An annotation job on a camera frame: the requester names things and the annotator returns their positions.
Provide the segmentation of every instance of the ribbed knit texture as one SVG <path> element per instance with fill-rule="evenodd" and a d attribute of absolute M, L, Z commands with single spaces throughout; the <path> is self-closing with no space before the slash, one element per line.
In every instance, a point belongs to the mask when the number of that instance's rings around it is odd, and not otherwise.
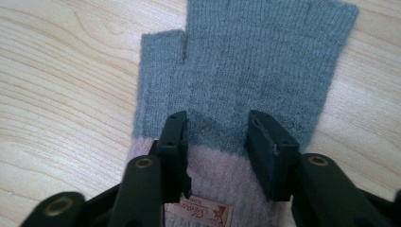
<path fill-rule="evenodd" d="M 187 111 L 194 191 L 233 205 L 232 226 L 277 226 L 280 209 L 266 209 L 248 172 L 248 112 L 273 115 L 304 151 L 356 17 L 334 0 L 190 1 L 186 32 L 143 36 L 130 157 L 147 152 L 169 114 Z"/>

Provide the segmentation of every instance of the gray knit fabric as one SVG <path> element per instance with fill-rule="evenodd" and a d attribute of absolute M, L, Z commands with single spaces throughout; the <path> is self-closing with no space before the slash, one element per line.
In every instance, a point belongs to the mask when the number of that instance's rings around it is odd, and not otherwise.
<path fill-rule="evenodd" d="M 335 0 L 191 1 L 186 33 L 143 37 L 134 137 L 188 111 L 191 144 L 243 155 L 256 109 L 304 150 L 356 17 Z"/>

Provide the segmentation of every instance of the wooden table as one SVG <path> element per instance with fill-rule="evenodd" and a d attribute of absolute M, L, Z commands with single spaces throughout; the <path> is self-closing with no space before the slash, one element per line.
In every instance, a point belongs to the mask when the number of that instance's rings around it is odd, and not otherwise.
<path fill-rule="evenodd" d="M 308 151 L 357 186 L 401 188 L 401 2 L 360 15 Z M 142 33 L 184 28 L 186 1 L 0 2 L 0 226 L 55 193 L 92 198 L 121 179 Z"/>

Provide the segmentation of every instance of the wood grain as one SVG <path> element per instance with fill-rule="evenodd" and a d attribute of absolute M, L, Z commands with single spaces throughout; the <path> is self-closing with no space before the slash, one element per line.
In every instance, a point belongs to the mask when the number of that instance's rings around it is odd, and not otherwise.
<path fill-rule="evenodd" d="M 349 2 L 360 14 L 308 151 L 391 200 L 401 188 L 401 2 Z M 141 34 L 184 28 L 185 14 L 184 0 L 0 2 L 0 226 L 18 226 L 52 194 L 89 199 L 120 180 Z"/>

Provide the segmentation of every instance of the brown label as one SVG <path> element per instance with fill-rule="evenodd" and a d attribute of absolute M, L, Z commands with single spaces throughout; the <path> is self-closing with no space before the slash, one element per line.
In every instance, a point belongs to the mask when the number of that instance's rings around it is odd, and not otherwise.
<path fill-rule="evenodd" d="M 208 226 L 228 227 L 233 207 L 191 196 L 189 200 L 181 198 L 180 203 L 165 204 L 165 210 Z"/>

